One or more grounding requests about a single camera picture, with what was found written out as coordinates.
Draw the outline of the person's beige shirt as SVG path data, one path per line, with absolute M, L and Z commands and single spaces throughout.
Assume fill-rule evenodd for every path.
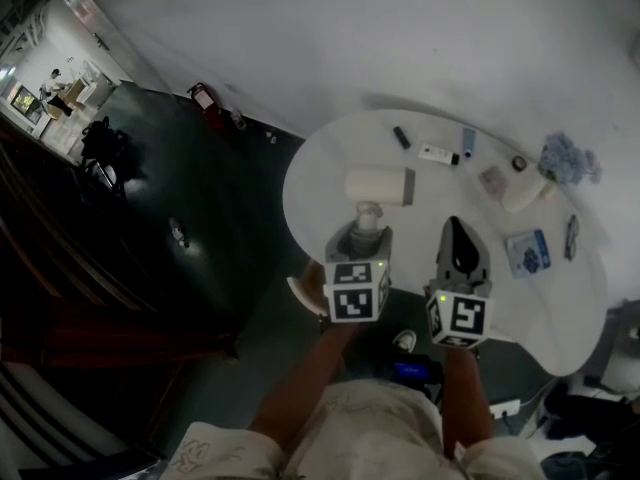
M 192 424 L 160 480 L 546 480 L 528 442 L 481 441 L 449 460 L 423 393 L 378 380 L 330 386 L 282 450 L 249 430 Z

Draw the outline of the dark wooden staircase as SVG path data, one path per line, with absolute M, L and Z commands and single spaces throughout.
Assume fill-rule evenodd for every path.
M 169 299 L 119 197 L 0 117 L 0 480 L 151 465 L 161 412 L 236 332 Z

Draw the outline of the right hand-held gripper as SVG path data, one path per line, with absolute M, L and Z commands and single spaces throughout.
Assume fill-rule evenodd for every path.
M 489 275 L 489 252 L 480 235 L 459 217 L 444 224 L 439 251 L 438 276 Z M 431 341 L 435 345 L 472 349 L 489 338 L 494 301 L 492 282 L 433 279 L 424 287 Z

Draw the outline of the white roll with grey cap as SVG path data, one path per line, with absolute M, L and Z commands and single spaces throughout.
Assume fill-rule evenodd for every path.
M 351 230 L 352 259 L 374 258 L 384 216 L 383 206 L 413 204 L 416 173 L 410 168 L 351 167 L 346 175 L 345 194 L 356 204 Z

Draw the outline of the grey door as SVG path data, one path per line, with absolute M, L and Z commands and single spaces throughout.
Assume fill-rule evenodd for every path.
M 153 66 L 120 33 L 94 0 L 63 0 L 104 51 L 137 86 L 171 94 L 172 91 Z

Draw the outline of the white vase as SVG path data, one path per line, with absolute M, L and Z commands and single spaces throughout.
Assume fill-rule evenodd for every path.
M 524 170 L 508 184 L 501 199 L 502 207 L 509 213 L 517 213 L 529 206 L 547 184 L 547 179 L 536 169 Z

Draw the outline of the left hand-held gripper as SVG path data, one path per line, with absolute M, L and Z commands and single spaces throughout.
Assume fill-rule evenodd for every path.
M 325 247 L 323 293 L 332 323 L 375 322 L 388 299 L 392 228 L 386 226 L 380 231 L 376 260 L 346 262 L 352 259 L 352 228 L 353 222 L 344 224 Z

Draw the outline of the white power strip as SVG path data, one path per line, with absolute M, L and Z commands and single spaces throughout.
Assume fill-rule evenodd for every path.
M 510 399 L 503 402 L 494 403 L 490 406 L 490 412 L 494 419 L 508 418 L 520 412 L 521 400 Z

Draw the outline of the person's right white shoe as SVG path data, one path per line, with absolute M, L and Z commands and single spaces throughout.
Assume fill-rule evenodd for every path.
M 411 329 L 404 329 L 392 340 L 392 346 L 399 353 L 411 354 L 416 346 L 417 335 Z

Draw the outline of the red fire extinguisher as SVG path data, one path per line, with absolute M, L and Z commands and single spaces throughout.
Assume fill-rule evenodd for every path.
M 208 123 L 218 131 L 225 129 L 221 107 L 207 86 L 201 82 L 188 89 L 192 101 L 200 108 Z

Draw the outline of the black eyeglasses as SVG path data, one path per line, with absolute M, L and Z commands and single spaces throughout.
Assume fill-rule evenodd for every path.
M 579 220 L 575 214 L 573 214 L 567 224 L 565 244 L 564 244 L 564 258 L 568 261 L 572 261 L 576 254 L 577 249 L 577 237 L 579 235 Z

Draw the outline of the white tube black cap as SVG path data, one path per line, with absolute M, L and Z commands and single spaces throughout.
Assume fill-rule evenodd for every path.
M 427 143 L 423 143 L 419 149 L 418 157 L 423 160 L 433 161 L 444 165 L 457 166 L 460 155 L 453 151 L 442 149 Z

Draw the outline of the small pink box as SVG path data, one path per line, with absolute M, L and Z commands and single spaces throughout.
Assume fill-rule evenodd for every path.
M 494 165 L 485 169 L 479 174 L 479 180 L 492 199 L 498 201 L 502 199 L 508 187 L 508 181 L 498 166 Z

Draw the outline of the white oval table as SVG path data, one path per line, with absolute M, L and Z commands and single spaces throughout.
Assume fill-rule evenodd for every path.
M 411 143 L 404 150 L 393 134 L 400 126 Z M 421 293 L 436 272 L 436 253 L 446 220 L 468 223 L 486 244 L 494 301 L 493 328 L 521 345 L 549 374 L 579 370 L 601 336 L 607 302 L 606 274 L 592 244 L 588 223 L 579 220 L 577 249 L 564 258 L 570 217 L 578 210 L 561 193 L 536 199 L 517 213 L 492 199 L 479 174 L 498 166 L 515 177 L 512 148 L 478 133 L 474 154 L 457 166 L 418 157 L 423 143 L 459 152 L 463 126 L 434 115 L 376 110 L 344 116 L 309 137 L 286 172 L 282 204 L 289 230 L 305 253 L 325 257 L 331 236 L 356 214 L 345 194 L 351 167 L 410 168 L 416 173 L 413 204 L 385 206 L 383 221 L 393 230 L 391 280 L 396 289 Z M 549 269 L 516 279 L 505 240 L 541 229 L 551 258 Z

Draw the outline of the person's left forearm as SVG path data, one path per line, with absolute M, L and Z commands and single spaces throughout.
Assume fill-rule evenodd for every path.
M 304 359 L 276 384 L 260 404 L 249 430 L 291 445 L 313 415 L 358 330 L 357 323 L 326 330 Z

